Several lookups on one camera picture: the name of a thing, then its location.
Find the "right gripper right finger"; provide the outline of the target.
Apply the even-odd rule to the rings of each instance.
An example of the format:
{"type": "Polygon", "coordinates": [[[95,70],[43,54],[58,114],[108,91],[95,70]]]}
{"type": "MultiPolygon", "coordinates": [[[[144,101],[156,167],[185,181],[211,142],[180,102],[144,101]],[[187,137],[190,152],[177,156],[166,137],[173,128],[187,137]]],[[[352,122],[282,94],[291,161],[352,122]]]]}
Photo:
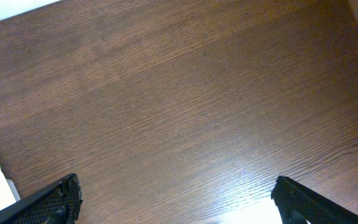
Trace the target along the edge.
{"type": "Polygon", "coordinates": [[[358,223],[358,215],[297,181],[278,176],[271,199],[282,223],[358,223]]]}

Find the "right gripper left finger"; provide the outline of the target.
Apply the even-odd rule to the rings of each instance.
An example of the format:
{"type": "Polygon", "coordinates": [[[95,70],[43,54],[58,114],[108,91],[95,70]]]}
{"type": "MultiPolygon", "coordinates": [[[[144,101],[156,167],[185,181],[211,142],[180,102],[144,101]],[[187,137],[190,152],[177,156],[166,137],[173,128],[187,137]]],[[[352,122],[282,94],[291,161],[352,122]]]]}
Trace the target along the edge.
{"type": "Polygon", "coordinates": [[[75,224],[82,191],[78,176],[68,174],[0,211],[0,224],[75,224]]]}

